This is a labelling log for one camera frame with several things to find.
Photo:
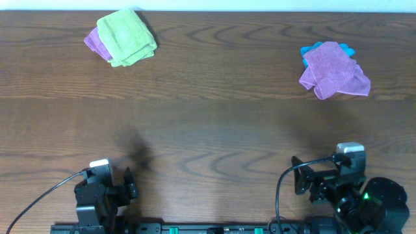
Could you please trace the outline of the green microfiber cloth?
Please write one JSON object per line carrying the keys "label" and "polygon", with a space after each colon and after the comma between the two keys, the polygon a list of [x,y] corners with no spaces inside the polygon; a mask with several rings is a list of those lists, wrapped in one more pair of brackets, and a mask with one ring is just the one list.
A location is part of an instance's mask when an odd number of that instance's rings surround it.
{"label": "green microfiber cloth", "polygon": [[155,55],[157,43],[134,10],[119,10],[102,17],[97,27],[99,38],[114,60],[133,65]]}

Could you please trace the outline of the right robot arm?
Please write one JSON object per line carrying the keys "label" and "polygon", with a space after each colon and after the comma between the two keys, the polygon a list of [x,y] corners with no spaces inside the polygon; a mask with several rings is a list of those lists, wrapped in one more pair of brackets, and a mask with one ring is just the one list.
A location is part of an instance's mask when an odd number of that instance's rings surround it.
{"label": "right robot arm", "polygon": [[410,217],[404,187],[386,177],[367,180],[366,152],[333,153],[333,170],[317,172],[294,156],[297,195],[310,192],[311,203],[329,203],[339,233],[401,233]]}

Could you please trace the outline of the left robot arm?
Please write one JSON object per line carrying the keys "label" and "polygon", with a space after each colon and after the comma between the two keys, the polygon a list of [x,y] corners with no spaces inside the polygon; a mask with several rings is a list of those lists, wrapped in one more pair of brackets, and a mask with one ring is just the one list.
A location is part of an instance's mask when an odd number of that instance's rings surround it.
{"label": "left robot arm", "polygon": [[83,170],[84,180],[75,186],[78,233],[134,233],[136,227],[118,209],[138,198],[138,190],[129,168],[123,174],[123,183],[114,185],[112,166],[104,164]]}

